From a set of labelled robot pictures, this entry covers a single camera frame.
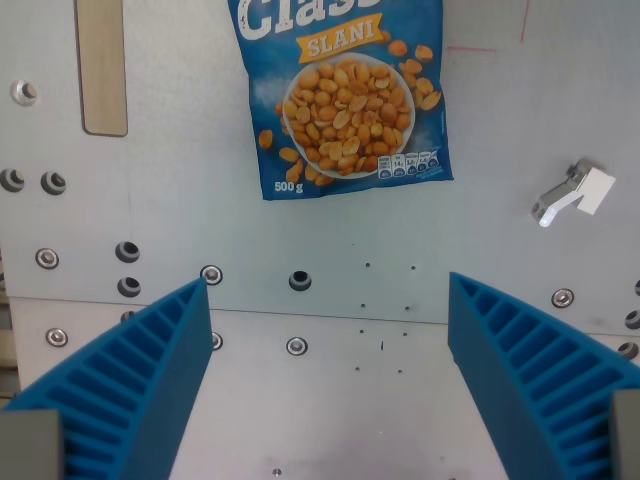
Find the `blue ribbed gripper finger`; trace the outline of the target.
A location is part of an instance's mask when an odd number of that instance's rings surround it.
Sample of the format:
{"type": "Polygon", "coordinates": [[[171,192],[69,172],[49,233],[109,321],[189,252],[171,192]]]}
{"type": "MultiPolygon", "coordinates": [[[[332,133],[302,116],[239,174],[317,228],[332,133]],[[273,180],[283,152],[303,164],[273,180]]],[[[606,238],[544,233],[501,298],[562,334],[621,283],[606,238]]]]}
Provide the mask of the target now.
{"type": "Polygon", "coordinates": [[[448,346],[509,478],[613,478],[611,400],[638,388],[638,366],[459,273],[449,277],[448,346]]]}
{"type": "Polygon", "coordinates": [[[212,353],[206,285],[195,280],[67,357],[6,409],[59,415],[66,479],[166,479],[212,353]]]}

